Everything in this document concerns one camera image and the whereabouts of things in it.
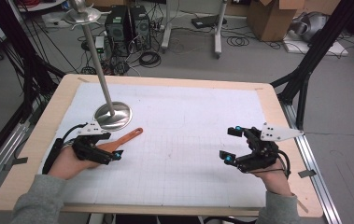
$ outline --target gray sleeve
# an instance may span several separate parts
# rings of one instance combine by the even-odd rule
[[[259,211],[256,224],[301,224],[296,196],[266,192],[266,206]]]
[[[64,206],[60,196],[64,185],[65,180],[36,175],[28,192],[17,200],[11,223],[57,223]]]

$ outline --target wooden table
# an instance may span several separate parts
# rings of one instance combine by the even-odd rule
[[[28,157],[28,162],[12,167],[0,188],[0,210],[12,210],[18,198],[30,188],[40,162],[64,114],[72,102],[77,88],[82,82],[98,82],[97,76],[67,75],[54,93],[49,105],[35,126],[30,138],[21,151],[20,158]],[[106,77],[108,84],[127,84],[145,86],[175,86],[191,88],[214,88],[230,90],[249,90],[257,92],[263,114],[267,122],[288,127],[284,113],[276,98],[273,87],[263,83],[226,82],[209,80],[187,80],[151,77]],[[298,147],[293,139],[277,143],[290,157],[292,174],[290,187],[299,199],[301,217],[321,217],[322,208],[310,178],[301,178],[298,172],[305,170]],[[257,216],[258,210],[252,208],[225,207],[182,207],[147,205],[107,205],[82,204],[66,205],[63,211],[113,213],[113,214],[156,214],[156,215],[199,215],[199,216]]]

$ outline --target computer tower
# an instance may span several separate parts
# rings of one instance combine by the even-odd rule
[[[150,20],[145,7],[130,7],[130,13],[136,48],[150,49]]]
[[[127,6],[111,6],[107,15],[105,28],[110,43],[112,55],[128,56],[128,45],[132,40],[130,17]]]

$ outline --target round metal base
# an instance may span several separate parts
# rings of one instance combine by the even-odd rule
[[[133,117],[131,108],[122,102],[113,102],[115,115],[110,116],[107,104],[101,105],[94,113],[94,119],[98,121],[101,128],[109,131],[117,131],[130,123]]]

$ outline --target metal pole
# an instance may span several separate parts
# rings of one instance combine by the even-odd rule
[[[87,43],[89,44],[90,53],[92,54],[92,62],[94,63],[94,67],[95,70],[97,71],[98,79],[100,80],[101,83],[101,88],[104,92],[110,117],[112,117],[115,115],[115,110],[113,109],[112,100],[110,99],[110,95],[109,95],[109,89],[107,88],[102,66],[100,64],[100,60],[98,59],[98,54],[95,48],[94,40],[92,39],[92,30],[90,30],[89,24],[84,24],[82,25],[82,27],[83,27],[84,35],[86,36]]]

